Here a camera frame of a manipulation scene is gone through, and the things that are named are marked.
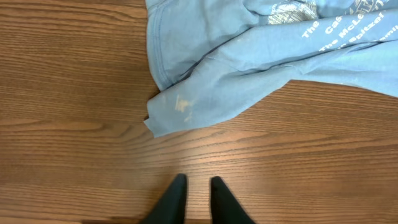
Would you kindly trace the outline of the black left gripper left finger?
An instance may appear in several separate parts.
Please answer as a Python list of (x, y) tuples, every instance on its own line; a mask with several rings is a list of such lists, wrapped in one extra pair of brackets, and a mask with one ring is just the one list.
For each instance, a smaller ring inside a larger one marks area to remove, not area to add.
[(185, 174), (175, 176), (167, 190), (140, 224), (184, 224), (188, 182)]

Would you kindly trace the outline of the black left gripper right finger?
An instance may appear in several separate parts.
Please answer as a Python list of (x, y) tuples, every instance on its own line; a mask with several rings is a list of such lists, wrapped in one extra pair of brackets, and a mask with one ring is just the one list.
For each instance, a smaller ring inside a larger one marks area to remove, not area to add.
[(210, 180), (212, 224), (255, 224), (221, 177)]

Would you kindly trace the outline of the light blue t-shirt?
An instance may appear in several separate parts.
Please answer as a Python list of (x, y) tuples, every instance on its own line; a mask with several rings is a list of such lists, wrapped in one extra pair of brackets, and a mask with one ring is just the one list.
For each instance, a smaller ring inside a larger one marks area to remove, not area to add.
[(159, 137), (232, 119), (291, 80), (397, 96), (397, 2), (147, 0)]

